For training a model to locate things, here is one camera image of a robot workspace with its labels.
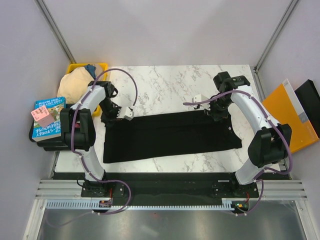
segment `marble table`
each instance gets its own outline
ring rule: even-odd
[[[244,75],[258,97],[249,65],[183,65],[183,66],[125,66],[136,81],[138,100],[135,116],[194,111],[183,105],[192,97],[203,94],[211,97],[218,93],[213,78],[219,72],[230,76]],[[134,85],[120,71],[112,71],[109,80],[119,90],[113,101],[120,106],[131,106],[135,98]],[[232,126],[242,140],[242,148],[226,151],[155,157],[129,162],[103,163],[105,126],[100,117],[94,118],[96,140],[94,148],[106,172],[234,172],[248,159],[248,146],[254,133],[240,109],[229,107]],[[79,158],[71,151],[61,151],[55,167],[57,173],[84,172]]]

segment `orange board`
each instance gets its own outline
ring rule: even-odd
[[[319,138],[288,79],[262,103],[281,124],[290,125],[292,129],[290,150],[292,153],[318,141]]]

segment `wall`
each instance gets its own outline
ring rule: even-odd
[[[29,141],[36,100],[55,97],[68,61],[33,0],[0,3],[0,239],[22,239],[52,154]]]
[[[255,65],[290,0],[45,0],[73,56],[110,66]]]
[[[259,72],[266,96],[285,78],[293,89],[307,79],[320,93],[320,1],[302,0],[285,26]],[[320,227],[320,143],[293,155],[293,175],[304,183]]]

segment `pink block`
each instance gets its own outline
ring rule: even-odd
[[[33,110],[31,115],[33,116],[34,120],[43,128],[55,121],[54,117],[50,114],[46,106],[41,106]]]

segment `yellow plastic bin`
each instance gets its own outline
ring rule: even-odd
[[[72,63],[72,64],[70,64],[68,66],[68,69],[66,70],[66,74],[71,73],[76,68],[83,67],[83,66],[88,65],[88,64],[92,64],[92,63]],[[101,66],[103,71],[108,69],[108,64],[107,63],[98,63],[98,64]],[[103,77],[100,77],[99,81],[105,81],[107,79],[107,75],[108,75],[108,73],[105,73],[103,75]],[[93,112],[92,116],[94,116],[94,117],[100,116],[100,111],[101,111],[101,108],[98,105],[98,107]]]

